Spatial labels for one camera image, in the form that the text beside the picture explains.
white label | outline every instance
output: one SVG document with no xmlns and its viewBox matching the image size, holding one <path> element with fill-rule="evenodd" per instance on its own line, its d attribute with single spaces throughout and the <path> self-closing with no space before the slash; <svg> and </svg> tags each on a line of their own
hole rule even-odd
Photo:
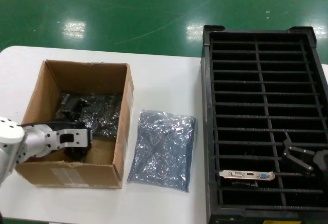
<svg viewBox="0 0 328 224">
<path fill-rule="evenodd" d="M 52 173 L 68 187 L 89 187 L 76 169 L 54 168 Z"/>
</svg>

crate slot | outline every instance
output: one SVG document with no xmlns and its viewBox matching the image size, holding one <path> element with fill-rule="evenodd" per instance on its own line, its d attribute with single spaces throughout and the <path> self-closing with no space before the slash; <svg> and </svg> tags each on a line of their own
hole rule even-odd
<svg viewBox="0 0 328 224">
<path fill-rule="evenodd" d="M 260 53 L 261 61 L 304 61 L 301 52 L 295 54 L 270 54 Z"/>
<path fill-rule="evenodd" d="M 260 171 L 275 172 L 275 162 L 269 160 L 254 161 L 242 159 L 218 159 L 220 162 L 220 170 L 242 170 L 242 171 Z"/>
<path fill-rule="evenodd" d="M 219 140 L 232 141 L 270 141 L 269 132 L 258 131 L 218 131 Z"/>
<path fill-rule="evenodd" d="M 314 97 L 314 95 L 266 95 L 269 104 L 315 105 Z"/>
<path fill-rule="evenodd" d="M 300 119 L 273 119 L 271 120 L 274 129 L 313 129 L 323 130 L 321 120 L 300 120 Z"/>
<path fill-rule="evenodd" d="M 213 72 L 214 80 L 241 80 L 241 81 L 259 81 L 258 73 L 245 72 L 245 73 L 218 73 Z"/>
<path fill-rule="evenodd" d="M 265 115 L 264 107 L 215 106 L 216 114 Z"/>
<path fill-rule="evenodd" d="M 248 83 L 214 83 L 214 91 L 261 92 L 261 84 Z"/>
<path fill-rule="evenodd" d="M 261 69 L 263 71 L 306 71 L 306 65 L 304 61 L 299 61 L 297 63 L 285 63 L 284 61 L 275 61 L 274 63 L 261 63 Z"/>
<path fill-rule="evenodd" d="M 263 80 L 270 82 L 279 80 L 281 82 L 309 82 L 309 75 L 308 73 L 299 73 L 299 72 L 291 72 L 291 73 L 262 73 Z"/>
<path fill-rule="evenodd" d="M 247 94 L 215 94 L 216 102 L 231 103 L 263 103 L 263 95 L 247 95 Z"/>
<path fill-rule="evenodd" d="M 268 128 L 266 119 L 216 118 L 216 126 L 221 128 Z"/>
<path fill-rule="evenodd" d="M 219 41 L 229 41 L 229 42 L 240 42 L 248 41 L 253 42 L 255 40 L 255 35 L 250 33 L 226 33 L 226 32 L 215 32 L 210 35 L 211 42 Z"/>
<path fill-rule="evenodd" d="M 280 205 L 279 193 L 223 191 L 223 202 L 226 205 Z"/>
<path fill-rule="evenodd" d="M 316 179 L 305 176 L 283 177 L 282 183 L 284 188 L 321 190 L 321 185 Z"/>
<path fill-rule="evenodd" d="M 224 52 L 213 52 L 212 60 L 256 60 L 255 53 L 224 53 Z"/>
<path fill-rule="evenodd" d="M 213 44 L 213 50 L 241 50 L 241 51 L 247 51 L 247 50 L 255 50 L 255 44 L 254 43 L 214 43 Z"/>
<path fill-rule="evenodd" d="M 220 145 L 220 155 L 274 156 L 271 146 Z"/>
<path fill-rule="evenodd" d="M 272 116 L 319 116 L 318 109 L 298 107 L 268 107 Z"/>
<path fill-rule="evenodd" d="M 279 85 L 265 84 L 266 92 L 313 93 L 311 85 Z"/>
<path fill-rule="evenodd" d="M 285 193 L 285 197 L 288 206 L 328 207 L 327 196 L 324 194 Z"/>
<path fill-rule="evenodd" d="M 257 70 L 256 63 L 213 62 L 214 70 Z"/>
<path fill-rule="evenodd" d="M 300 39 L 306 39 L 303 34 L 286 33 L 259 33 L 256 34 L 256 40 L 259 42 L 277 42 L 281 44 L 300 43 Z"/>
<path fill-rule="evenodd" d="M 327 143 L 326 133 L 299 133 L 290 132 L 289 137 L 294 142 L 316 142 L 316 143 Z"/>
<path fill-rule="evenodd" d="M 301 51 L 301 44 L 259 44 L 260 51 Z"/>
</svg>

label on box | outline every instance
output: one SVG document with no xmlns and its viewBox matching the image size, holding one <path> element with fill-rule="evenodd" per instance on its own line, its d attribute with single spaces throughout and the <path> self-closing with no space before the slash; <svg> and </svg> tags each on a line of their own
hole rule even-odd
<svg viewBox="0 0 328 224">
<path fill-rule="evenodd" d="M 263 224 L 300 224 L 301 221 L 289 221 L 289 220 L 265 220 Z"/>
<path fill-rule="evenodd" d="M 54 168 L 52 173 L 68 187 L 89 187 L 76 169 Z"/>
</svg>

white table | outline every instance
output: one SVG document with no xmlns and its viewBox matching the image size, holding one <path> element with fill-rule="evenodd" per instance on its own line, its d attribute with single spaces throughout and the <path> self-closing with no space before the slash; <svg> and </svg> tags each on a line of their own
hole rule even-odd
<svg viewBox="0 0 328 224">
<path fill-rule="evenodd" d="M 0 53 L 0 115 L 20 123 L 43 60 L 129 63 L 134 101 L 121 190 L 37 188 L 14 172 L 0 187 L 6 218 L 64 223 L 202 224 L 206 222 L 200 59 L 37 47 Z M 141 109 L 198 120 L 189 193 L 127 183 Z"/>
</svg>

electronic component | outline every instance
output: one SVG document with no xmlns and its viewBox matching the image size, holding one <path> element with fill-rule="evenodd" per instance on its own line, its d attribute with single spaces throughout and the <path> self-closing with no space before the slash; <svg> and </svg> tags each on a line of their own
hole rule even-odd
<svg viewBox="0 0 328 224">
<path fill-rule="evenodd" d="M 256 171 L 233 171 L 233 170 L 222 170 L 220 176 L 226 179 L 258 179 L 258 180 L 273 180 L 276 176 L 271 171 L 267 172 L 256 172 Z"/>
</svg>

